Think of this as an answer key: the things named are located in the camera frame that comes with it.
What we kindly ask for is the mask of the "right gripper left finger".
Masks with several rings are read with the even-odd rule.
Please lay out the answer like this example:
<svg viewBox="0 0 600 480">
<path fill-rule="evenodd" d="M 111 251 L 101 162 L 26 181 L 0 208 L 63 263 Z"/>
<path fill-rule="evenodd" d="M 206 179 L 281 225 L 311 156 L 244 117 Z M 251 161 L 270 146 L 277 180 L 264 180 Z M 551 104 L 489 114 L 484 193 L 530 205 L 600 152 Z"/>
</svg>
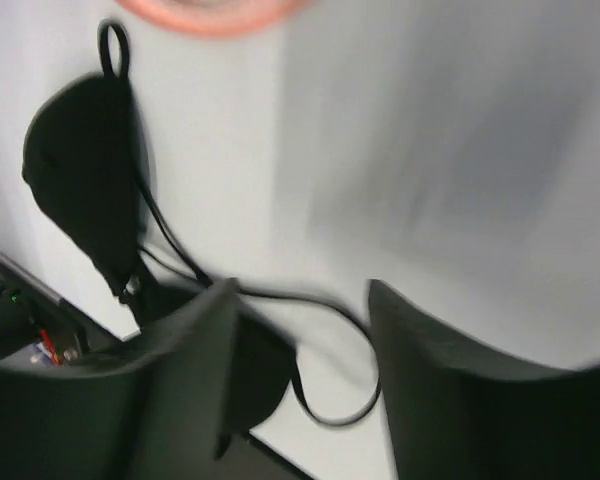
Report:
<svg viewBox="0 0 600 480">
<path fill-rule="evenodd" d="M 0 479 L 213 479 L 237 330 L 225 280 L 108 360 L 0 365 Z"/>
</svg>

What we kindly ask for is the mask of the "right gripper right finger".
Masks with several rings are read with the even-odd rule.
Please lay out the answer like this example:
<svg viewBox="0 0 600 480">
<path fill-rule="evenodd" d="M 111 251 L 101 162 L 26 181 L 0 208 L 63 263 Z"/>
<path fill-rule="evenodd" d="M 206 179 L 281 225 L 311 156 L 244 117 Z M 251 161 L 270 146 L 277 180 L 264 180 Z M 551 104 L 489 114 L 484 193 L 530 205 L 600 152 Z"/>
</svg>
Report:
<svg viewBox="0 0 600 480">
<path fill-rule="evenodd" d="M 506 354 L 379 280 L 368 308 L 399 478 L 600 479 L 600 362 Z"/>
</svg>

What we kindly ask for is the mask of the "black bra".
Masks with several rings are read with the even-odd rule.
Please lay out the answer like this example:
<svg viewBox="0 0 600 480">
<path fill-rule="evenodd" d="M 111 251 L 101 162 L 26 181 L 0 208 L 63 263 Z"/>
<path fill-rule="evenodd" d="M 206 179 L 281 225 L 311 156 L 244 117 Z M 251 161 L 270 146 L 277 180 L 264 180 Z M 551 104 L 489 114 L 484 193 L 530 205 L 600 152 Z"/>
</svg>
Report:
<svg viewBox="0 0 600 480">
<path fill-rule="evenodd" d="M 119 21 L 100 23 L 98 50 L 100 71 L 67 85 L 34 116 L 22 176 L 38 207 L 91 260 L 139 328 L 161 331 L 213 281 L 194 261 L 182 286 L 158 280 L 146 266 L 141 212 L 148 209 L 160 229 L 166 221 L 140 168 L 144 132 L 129 79 L 129 42 Z M 223 433 L 262 424 L 287 390 L 308 410 L 292 342 L 247 305 L 238 308 L 237 327 Z"/>
</svg>

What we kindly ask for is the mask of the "pink patterned laundry bag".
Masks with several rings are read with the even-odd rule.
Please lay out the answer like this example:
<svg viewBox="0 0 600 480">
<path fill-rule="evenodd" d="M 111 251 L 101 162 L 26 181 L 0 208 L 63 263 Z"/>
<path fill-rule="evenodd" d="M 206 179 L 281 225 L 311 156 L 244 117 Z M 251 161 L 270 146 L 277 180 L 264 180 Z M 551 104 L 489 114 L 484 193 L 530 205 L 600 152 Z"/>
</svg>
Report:
<svg viewBox="0 0 600 480">
<path fill-rule="evenodd" d="M 164 30 L 205 38 L 230 38 L 286 21 L 312 1 L 120 0 L 117 4 Z"/>
</svg>

